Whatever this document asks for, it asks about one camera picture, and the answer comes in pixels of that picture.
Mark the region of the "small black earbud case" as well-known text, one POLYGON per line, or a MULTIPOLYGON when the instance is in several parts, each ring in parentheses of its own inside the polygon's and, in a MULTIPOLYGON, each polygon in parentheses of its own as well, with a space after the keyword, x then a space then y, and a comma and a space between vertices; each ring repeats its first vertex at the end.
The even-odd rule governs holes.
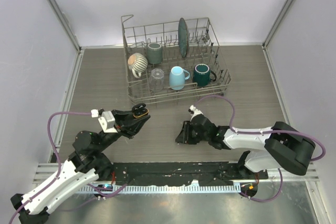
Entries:
POLYGON ((139 103, 132 107, 132 114, 134 118, 141 118, 145 115, 148 115, 149 109, 146 108, 145 103, 139 103))

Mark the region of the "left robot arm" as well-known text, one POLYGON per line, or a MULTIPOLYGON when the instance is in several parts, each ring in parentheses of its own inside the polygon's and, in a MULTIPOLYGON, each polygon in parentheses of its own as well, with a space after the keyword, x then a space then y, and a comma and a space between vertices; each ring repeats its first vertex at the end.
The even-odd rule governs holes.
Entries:
POLYGON ((99 133, 80 131, 73 143, 74 152, 67 160, 61 162, 56 158, 56 172, 32 191, 11 197, 16 210, 13 216, 21 223, 45 223, 50 214, 80 188, 96 180, 107 181, 114 166, 103 151, 122 136, 134 138, 150 118, 144 103, 129 111, 93 109, 84 115, 98 119, 102 130, 99 133))

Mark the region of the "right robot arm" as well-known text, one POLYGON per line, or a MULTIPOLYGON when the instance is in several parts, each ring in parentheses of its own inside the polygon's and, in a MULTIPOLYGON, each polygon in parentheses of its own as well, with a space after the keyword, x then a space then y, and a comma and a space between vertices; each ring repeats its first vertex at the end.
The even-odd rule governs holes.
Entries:
POLYGON ((237 166, 242 179, 250 179, 255 173, 272 168, 283 168, 303 176, 316 147, 311 139, 284 122, 264 129, 232 130, 229 126, 215 125, 203 114, 184 121, 175 141, 188 145, 205 141, 217 150, 245 149, 237 166))

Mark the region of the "clear glass tumbler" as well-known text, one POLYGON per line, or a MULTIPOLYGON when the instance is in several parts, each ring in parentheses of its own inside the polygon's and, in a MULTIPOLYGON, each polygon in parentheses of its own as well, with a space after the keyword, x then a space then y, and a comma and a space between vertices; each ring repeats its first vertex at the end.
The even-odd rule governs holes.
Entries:
POLYGON ((151 71, 149 88, 154 92, 161 91, 164 88, 164 71, 162 69, 155 68, 151 71))

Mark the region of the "light blue mug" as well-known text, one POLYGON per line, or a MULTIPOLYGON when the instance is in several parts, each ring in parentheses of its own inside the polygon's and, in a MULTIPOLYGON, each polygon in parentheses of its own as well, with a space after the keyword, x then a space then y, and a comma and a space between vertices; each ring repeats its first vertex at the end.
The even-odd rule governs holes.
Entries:
POLYGON ((182 90, 186 80, 190 78, 190 73, 180 66, 174 66, 169 74, 169 85, 173 90, 182 90))

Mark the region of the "striped ceramic mug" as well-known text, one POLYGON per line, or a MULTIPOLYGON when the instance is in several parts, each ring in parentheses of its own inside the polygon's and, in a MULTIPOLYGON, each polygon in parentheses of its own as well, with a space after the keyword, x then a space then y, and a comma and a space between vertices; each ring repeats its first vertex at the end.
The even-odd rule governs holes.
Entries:
POLYGON ((133 76, 139 79, 141 78, 142 73, 147 69, 148 60, 142 54, 134 53, 128 58, 127 64, 133 76))

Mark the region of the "dark green mug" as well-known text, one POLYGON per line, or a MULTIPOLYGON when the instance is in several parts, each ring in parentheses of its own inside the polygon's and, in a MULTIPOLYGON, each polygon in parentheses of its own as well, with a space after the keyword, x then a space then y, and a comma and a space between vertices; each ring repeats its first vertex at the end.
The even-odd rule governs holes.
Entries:
POLYGON ((217 75, 210 67, 206 64, 197 64, 193 69, 193 82, 197 84, 198 87, 205 87, 211 82, 215 82, 217 75))

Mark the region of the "grey ceramic cup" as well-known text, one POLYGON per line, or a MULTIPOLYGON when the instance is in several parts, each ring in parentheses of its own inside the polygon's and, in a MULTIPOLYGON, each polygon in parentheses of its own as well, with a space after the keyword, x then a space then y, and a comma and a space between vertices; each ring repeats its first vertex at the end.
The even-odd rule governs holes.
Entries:
POLYGON ((163 61, 163 48, 161 44, 151 42, 146 47, 146 57, 148 63, 157 65, 163 61))

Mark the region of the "dark teal plate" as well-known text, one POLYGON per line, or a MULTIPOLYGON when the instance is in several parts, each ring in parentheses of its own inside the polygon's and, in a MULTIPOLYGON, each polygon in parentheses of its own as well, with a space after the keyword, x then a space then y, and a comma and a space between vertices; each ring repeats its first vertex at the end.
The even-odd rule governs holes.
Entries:
POLYGON ((186 58, 189 51, 189 31, 188 26, 183 17, 180 18, 178 23, 178 43, 179 50, 182 58, 186 58))

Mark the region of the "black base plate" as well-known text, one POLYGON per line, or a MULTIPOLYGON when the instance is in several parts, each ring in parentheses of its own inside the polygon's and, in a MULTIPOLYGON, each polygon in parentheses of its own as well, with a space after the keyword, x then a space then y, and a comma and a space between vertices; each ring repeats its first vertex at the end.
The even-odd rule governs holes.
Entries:
POLYGON ((268 179, 267 172, 241 175, 236 163, 229 162, 167 162, 113 163, 94 166, 98 181, 115 178, 117 185, 187 186, 197 180, 200 186, 232 185, 233 180, 268 179))

